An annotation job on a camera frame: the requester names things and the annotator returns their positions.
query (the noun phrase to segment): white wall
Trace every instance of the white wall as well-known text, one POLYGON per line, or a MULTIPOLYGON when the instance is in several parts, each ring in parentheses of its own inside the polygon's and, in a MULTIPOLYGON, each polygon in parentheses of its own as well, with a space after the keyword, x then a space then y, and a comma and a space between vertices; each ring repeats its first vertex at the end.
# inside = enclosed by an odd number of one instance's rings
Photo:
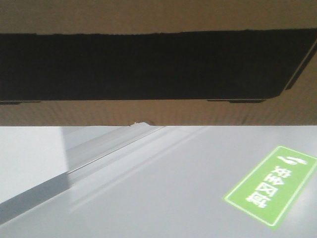
POLYGON ((60 127, 0 127, 0 203, 66 171, 60 127))

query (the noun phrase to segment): green floor sticker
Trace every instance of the green floor sticker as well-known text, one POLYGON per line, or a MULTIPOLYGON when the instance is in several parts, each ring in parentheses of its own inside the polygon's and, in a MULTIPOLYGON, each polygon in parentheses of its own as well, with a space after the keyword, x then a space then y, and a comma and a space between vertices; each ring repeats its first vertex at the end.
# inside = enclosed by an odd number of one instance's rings
POLYGON ((317 166, 317 158, 278 146, 225 197, 276 229, 317 166))

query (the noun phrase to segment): cardboard box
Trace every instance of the cardboard box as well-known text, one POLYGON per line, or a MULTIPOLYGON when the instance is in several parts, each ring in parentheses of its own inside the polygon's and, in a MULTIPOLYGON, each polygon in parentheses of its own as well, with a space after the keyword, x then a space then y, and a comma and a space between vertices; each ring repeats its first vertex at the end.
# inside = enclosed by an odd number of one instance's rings
MULTIPOLYGON (((147 1, 3 3, 0 33, 145 34, 317 28, 317 3, 147 1)), ((297 125, 317 123, 317 56, 291 90, 251 104, 182 100, 41 101, 0 105, 1 125, 297 125)))

